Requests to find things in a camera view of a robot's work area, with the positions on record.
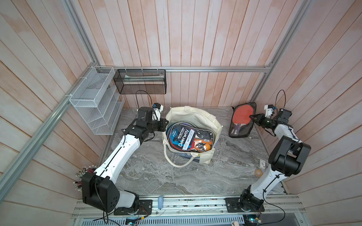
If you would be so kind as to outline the Deerway paddle set clear case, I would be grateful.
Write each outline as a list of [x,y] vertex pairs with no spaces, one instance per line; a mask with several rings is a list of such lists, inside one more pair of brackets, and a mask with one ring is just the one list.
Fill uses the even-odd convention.
[[170,146],[181,152],[204,153],[213,147],[215,135],[212,131],[195,127],[188,122],[177,122],[166,129]]

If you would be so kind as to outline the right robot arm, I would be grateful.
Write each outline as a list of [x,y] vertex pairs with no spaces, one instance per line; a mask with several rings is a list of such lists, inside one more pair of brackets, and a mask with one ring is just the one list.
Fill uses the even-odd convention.
[[269,156],[266,172],[240,196],[239,206],[244,212],[258,211],[278,183],[301,171],[311,151],[310,145],[302,142],[288,124],[292,112],[280,109],[273,115],[276,110],[274,105],[265,105],[265,114],[251,116],[258,126],[271,129],[279,142]]

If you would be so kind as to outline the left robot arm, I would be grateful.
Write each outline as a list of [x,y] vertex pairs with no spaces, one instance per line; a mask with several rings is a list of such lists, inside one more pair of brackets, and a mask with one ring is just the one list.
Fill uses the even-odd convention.
[[94,172],[82,176],[83,203],[106,213],[115,209],[124,209],[131,214],[138,212],[139,196],[130,191],[120,191],[116,182],[132,154],[149,140],[149,134],[166,130],[169,122],[161,117],[163,109],[160,103],[138,109],[137,118],[125,129],[111,155]]

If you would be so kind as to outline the cream canvas tote bag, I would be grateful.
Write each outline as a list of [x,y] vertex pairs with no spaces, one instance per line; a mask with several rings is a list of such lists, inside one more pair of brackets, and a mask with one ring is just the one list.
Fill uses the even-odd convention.
[[[169,124],[162,133],[165,159],[176,168],[186,167],[193,161],[210,164],[223,129],[216,117],[199,108],[181,106],[170,108],[166,119]],[[168,157],[169,151],[188,161],[175,164]]]

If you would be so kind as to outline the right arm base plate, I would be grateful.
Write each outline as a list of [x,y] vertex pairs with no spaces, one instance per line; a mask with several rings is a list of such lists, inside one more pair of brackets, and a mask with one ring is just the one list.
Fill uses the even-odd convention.
[[226,208],[229,213],[237,212],[264,212],[264,201],[250,197],[241,200],[241,198],[225,198]]

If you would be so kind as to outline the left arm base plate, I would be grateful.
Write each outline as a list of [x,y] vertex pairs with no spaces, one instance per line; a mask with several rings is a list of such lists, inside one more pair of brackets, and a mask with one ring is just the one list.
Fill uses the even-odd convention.
[[150,215],[152,213],[152,200],[138,200],[132,205],[132,207],[118,207],[114,211],[116,216],[124,215]]

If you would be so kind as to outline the red paddle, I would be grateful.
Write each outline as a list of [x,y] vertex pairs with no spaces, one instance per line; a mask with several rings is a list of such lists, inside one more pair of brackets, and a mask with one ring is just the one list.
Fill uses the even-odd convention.
[[250,116],[256,111],[256,103],[245,103],[233,107],[232,121],[229,129],[229,137],[245,138],[248,137],[253,129],[254,123]]

